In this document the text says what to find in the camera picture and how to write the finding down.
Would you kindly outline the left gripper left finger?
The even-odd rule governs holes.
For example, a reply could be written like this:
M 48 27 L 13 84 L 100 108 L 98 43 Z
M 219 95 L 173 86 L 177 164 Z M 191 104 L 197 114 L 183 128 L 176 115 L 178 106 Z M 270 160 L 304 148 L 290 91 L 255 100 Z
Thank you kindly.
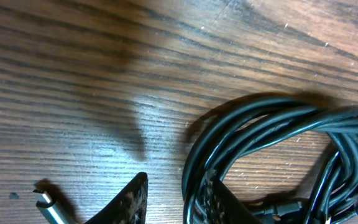
M 148 177 L 139 172 L 100 212 L 85 224 L 145 224 Z

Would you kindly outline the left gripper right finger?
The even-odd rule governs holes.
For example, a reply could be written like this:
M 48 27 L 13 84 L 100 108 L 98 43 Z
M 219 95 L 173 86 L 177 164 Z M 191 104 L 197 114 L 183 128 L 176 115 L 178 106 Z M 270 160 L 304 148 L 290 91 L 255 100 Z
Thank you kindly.
M 216 176 L 208 180 L 204 196 L 207 223 L 262 224 Z

